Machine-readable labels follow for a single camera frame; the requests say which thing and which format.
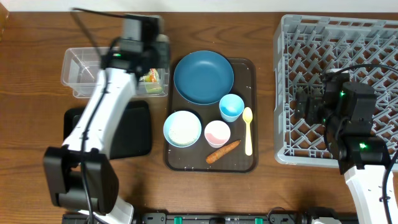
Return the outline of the green orange snack wrapper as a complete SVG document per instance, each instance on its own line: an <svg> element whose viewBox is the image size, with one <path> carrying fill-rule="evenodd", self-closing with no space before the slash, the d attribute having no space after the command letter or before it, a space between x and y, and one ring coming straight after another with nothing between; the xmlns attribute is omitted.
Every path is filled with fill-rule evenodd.
<svg viewBox="0 0 398 224"><path fill-rule="evenodd" d="M158 94L163 90L159 73L154 68L151 68L147 74L140 77L139 81L144 84L147 94Z"/></svg>

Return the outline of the dark blue plate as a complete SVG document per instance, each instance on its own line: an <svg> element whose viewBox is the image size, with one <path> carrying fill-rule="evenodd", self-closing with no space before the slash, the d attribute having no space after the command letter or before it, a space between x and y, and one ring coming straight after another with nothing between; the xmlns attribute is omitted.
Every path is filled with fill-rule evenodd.
<svg viewBox="0 0 398 224"><path fill-rule="evenodd" d="M234 71L219 53L200 50L184 56L174 70L174 85L187 101L210 105L227 95L234 84Z"/></svg>

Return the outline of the pale yellow spoon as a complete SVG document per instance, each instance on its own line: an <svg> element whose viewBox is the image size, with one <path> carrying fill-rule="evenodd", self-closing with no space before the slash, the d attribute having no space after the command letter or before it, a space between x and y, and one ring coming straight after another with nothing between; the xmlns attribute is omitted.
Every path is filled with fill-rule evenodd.
<svg viewBox="0 0 398 224"><path fill-rule="evenodd" d="M253 119L252 110L250 107L245 107L243 110L243 121L246 125L246 136L245 136L245 154L247 156L252 155L252 139L251 139L251 121Z"/></svg>

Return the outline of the light blue bowl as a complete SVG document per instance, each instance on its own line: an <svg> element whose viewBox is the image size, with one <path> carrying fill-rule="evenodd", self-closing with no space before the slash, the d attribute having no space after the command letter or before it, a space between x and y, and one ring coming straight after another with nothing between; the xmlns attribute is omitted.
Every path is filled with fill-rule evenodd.
<svg viewBox="0 0 398 224"><path fill-rule="evenodd" d="M172 146L189 147L200 138L201 122L192 112L176 111L165 120L163 134Z"/></svg>

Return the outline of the light blue cup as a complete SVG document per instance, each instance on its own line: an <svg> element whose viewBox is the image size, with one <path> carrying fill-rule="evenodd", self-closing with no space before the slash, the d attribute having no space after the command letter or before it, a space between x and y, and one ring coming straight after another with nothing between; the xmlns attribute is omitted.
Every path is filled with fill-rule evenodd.
<svg viewBox="0 0 398 224"><path fill-rule="evenodd" d="M244 110L243 99L235 94L227 94L219 102L221 117L229 123L236 121Z"/></svg>

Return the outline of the pink white cup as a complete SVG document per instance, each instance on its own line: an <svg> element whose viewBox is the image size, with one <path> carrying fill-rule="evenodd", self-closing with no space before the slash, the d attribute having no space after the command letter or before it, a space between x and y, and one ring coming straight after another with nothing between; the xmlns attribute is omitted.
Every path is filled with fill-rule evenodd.
<svg viewBox="0 0 398 224"><path fill-rule="evenodd" d="M220 148L230 139L231 130L224 121L215 120L206 125L204 134L211 147Z"/></svg>

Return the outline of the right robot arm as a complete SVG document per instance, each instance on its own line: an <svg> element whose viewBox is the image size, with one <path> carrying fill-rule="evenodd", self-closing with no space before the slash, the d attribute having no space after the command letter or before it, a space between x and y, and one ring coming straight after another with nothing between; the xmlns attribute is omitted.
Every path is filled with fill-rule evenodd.
<svg viewBox="0 0 398 224"><path fill-rule="evenodd" d="M326 149L338 161L360 223L397 223L397 202L386 142L371 132L377 96L368 84L353 82L349 70L323 76L323 92L295 96L295 117L324 126Z"/></svg>

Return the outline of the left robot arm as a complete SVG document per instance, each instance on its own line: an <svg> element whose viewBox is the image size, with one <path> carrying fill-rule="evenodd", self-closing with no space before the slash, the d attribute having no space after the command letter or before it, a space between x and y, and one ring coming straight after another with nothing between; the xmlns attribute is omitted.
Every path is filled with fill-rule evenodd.
<svg viewBox="0 0 398 224"><path fill-rule="evenodd" d="M44 154L45 177L52 203L87 214L87 223L132 223L134 207L118 195L111 144L140 77L169 67L169 38L117 37L99 56L97 83L80 120L61 147Z"/></svg>

